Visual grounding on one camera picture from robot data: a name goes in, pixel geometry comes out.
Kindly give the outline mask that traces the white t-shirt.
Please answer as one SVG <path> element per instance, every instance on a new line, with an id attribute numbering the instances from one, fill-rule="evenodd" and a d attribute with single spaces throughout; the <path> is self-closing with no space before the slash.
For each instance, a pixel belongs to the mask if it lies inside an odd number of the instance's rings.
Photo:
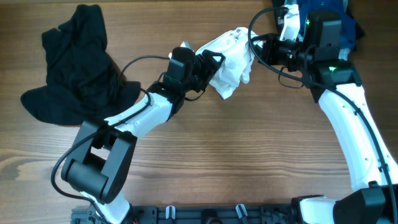
<path id="1" fill-rule="evenodd" d="M 204 50 L 225 56 L 221 67 L 210 80 L 210 85 L 216 89 L 222 99 L 229 98 L 240 83 L 249 82 L 254 54 L 248 44 L 248 28 L 238 27 L 225 32 L 199 48 L 197 54 L 203 53 Z"/>

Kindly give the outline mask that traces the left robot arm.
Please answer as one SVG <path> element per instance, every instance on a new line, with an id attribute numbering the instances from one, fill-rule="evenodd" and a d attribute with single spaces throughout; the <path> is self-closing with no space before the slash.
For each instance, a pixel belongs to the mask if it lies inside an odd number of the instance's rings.
<path id="1" fill-rule="evenodd" d="M 141 101 L 117 115 L 82 124 L 52 171 L 55 175 L 60 170 L 61 178 L 79 192 L 76 198 L 90 203 L 86 210 L 72 211 L 72 223 L 137 223 L 122 193 L 136 143 L 175 115 L 189 91 L 202 95 L 224 60 L 218 52 L 196 54 L 177 47 L 167 70 L 143 91 Z"/>

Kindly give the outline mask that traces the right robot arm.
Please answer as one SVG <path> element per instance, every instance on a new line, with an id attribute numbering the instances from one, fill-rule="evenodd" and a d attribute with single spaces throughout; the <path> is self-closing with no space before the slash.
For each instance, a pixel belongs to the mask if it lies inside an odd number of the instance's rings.
<path id="1" fill-rule="evenodd" d="M 352 193 L 333 200 L 322 195 L 292 199 L 296 223 L 396 223 L 397 163 L 369 112 L 355 66 L 339 58 L 341 20 L 334 11 L 307 14 L 304 38 L 266 34 L 248 38 L 259 63 L 307 87 L 329 119 L 345 156 Z"/>

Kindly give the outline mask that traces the black folded garment under jeans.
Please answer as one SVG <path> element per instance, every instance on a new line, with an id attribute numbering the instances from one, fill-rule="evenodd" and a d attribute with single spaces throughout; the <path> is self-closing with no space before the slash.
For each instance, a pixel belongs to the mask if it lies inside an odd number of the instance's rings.
<path id="1" fill-rule="evenodd" d="M 283 6 L 284 4 L 296 4 L 296 3 L 297 3 L 297 1 L 272 0 L 273 7 Z M 346 14 L 349 15 L 352 19 L 354 19 L 350 9 L 348 8 L 348 0 L 343 0 L 343 5 L 345 8 Z M 365 36 L 363 29 L 359 26 L 359 24 L 357 22 L 356 22 L 355 30 L 356 30 L 356 41 Z M 303 37 L 298 33 L 298 38 L 302 39 Z M 354 47 L 351 50 L 356 51 L 356 42 L 355 42 Z"/>

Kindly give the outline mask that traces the light blue denim jeans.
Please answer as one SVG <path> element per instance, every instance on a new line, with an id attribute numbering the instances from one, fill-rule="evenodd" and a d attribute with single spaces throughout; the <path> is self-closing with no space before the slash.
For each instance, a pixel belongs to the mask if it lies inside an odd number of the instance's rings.
<path id="1" fill-rule="evenodd" d="M 351 52 L 351 49 L 349 49 L 349 48 L 340 49 L 338 58 L 340 60 L 348 60 L 348 55 L 350 54 L 350 52 Z"/>

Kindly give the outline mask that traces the black t-shirt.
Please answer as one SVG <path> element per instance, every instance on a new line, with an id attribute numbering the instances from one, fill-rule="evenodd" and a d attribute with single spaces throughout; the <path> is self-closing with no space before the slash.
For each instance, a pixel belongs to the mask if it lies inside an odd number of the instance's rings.
<path id="1" fill-rule="evenodd" d="M 42 34 L 46 84 L 22 94 L 23 107 L 41 122 L 78 126 L 134 105 L 141 84 L 123 78 L 107 43 L 99 5 L 78 5 L 69 21 Z"/>

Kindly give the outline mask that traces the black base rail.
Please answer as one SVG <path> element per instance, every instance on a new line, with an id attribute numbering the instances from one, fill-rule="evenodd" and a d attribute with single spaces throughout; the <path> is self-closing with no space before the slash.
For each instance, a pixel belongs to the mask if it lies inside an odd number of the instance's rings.
<path id="1" fill-rule="evenodd" d="M 146 224 L 206 224 L 206 223 L 302 223 L 299 210 L 289 204 L 261 206 L 219 207 L 156 207 L 134 206 L 130 208 L 123 223 Z"/>

